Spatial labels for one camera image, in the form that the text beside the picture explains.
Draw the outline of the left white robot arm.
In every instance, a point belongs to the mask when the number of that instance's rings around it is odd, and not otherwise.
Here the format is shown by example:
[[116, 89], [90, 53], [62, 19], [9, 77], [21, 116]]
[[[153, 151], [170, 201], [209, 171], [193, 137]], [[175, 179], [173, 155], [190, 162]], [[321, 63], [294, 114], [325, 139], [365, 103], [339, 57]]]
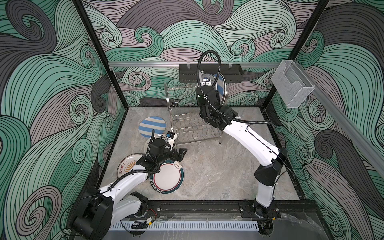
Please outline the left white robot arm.
[[163, 139], [150, 139], [147, 152], [140, 155], [129, 172], [107, 186], [84, 192], [69, 227], [87, 240], [101, 240], [112, 225], [125, 217], [145, 215], [148, 199], [133, 189], [161, 173], [166, 161], [180, 163], [187, 151], [174, 149]]

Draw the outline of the orange sun plate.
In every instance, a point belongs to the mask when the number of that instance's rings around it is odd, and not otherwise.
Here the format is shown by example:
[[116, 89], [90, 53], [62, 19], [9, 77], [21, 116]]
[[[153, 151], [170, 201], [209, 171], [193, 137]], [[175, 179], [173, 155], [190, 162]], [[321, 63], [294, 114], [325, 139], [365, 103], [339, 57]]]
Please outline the orange sun plate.
[[125, 157], [119, 164], [117, 169], [117, 178], [122, 177], [124, 174], [131, 170], [144, 170], [145, 168], [141, 165], [137, 165], [137, 161], [143, 157], [144, 154], [136, 153]]

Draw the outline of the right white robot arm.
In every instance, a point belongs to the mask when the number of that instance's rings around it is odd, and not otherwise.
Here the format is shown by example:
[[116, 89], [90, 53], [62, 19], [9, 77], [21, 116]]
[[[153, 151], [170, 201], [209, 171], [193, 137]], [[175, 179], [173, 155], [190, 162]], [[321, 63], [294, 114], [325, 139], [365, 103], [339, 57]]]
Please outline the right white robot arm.
[[274, 200], [276, 183], [282, 173], [287, 150], [270, 144], [250, 127], [260, 121], [242, 120], [232, 108], [221, 105], [220, 94], [212, 87], [197, 87], [196, 99], [200, 117], [206, 124], [237, 140], [259, 161], [260, 165], [254, 173], [259, 183], [256, 203], [258, 208], [268, 209]]

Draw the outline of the green rimmed white plate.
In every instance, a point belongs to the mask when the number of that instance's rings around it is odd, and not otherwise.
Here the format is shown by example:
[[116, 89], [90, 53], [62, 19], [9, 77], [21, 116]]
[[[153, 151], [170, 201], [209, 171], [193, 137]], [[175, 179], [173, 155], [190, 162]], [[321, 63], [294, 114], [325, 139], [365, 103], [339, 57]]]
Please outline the green rimmed white plate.
[[150, 177], [151, 187], [160, 194], [171, 194], [183, 184], [185, 173], [178, 161], [167, 160], [160, 165], [160, 172]]

